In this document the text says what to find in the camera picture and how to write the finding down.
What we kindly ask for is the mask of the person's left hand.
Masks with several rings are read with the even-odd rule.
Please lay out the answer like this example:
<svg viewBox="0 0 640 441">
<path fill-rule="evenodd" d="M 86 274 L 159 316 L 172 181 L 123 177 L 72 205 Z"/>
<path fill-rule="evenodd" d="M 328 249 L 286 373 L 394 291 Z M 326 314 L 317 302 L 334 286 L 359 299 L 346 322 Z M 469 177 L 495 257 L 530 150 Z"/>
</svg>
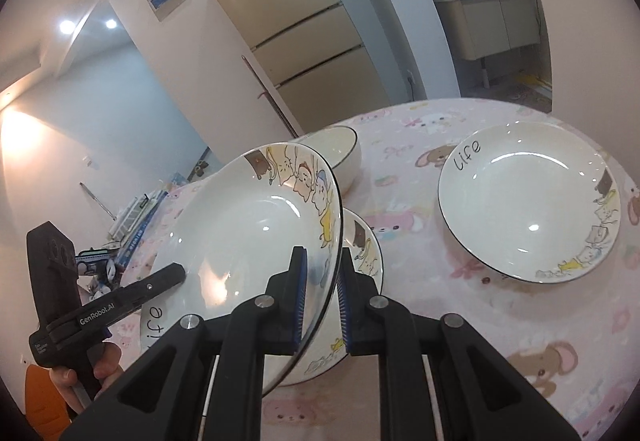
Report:
<svg viewBox="0 0 640 441">
<path fill-rule="evenodd" d="M 115 343 L 104 343 L 101 357 L 92 366 L 94 378 L 101 383 L 98 395 L 111 387 L 124 373 L 120 366 L 121 358 L 122 350 L 119 346 Z M 80 397 L 84 392 L 84 386 L 79 382 L 73 369 L 58 366 L 50 369 L 49 376 L 55 389 L 75 413 L 80 414 L 86 409 L 88 401 Z"/>
</svg>

